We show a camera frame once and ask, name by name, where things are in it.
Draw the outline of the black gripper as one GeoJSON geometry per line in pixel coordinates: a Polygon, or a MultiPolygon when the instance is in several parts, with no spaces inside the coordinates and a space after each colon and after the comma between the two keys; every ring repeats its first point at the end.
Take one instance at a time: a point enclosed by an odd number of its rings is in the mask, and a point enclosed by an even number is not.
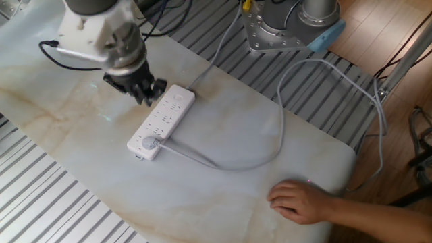
{"type": "Polygon", "coordinates": [[[151,74],[148,61],[145,61],[136,71],[125,76],[105,73],[103,80],[122,93],[128,93],[136,99],[139,105],[150,107],[167,88],[167,80],[151,74]]]}

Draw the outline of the person's right hand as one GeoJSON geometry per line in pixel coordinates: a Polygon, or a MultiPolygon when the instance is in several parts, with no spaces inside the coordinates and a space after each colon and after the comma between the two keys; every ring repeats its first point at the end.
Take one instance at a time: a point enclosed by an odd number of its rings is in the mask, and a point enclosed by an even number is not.
{"type": "Polygon", "coordinates": [[[300,225],[329,221],[335,198],[307,183],[284,180],[267,195],[270,207],[300,225]]]}

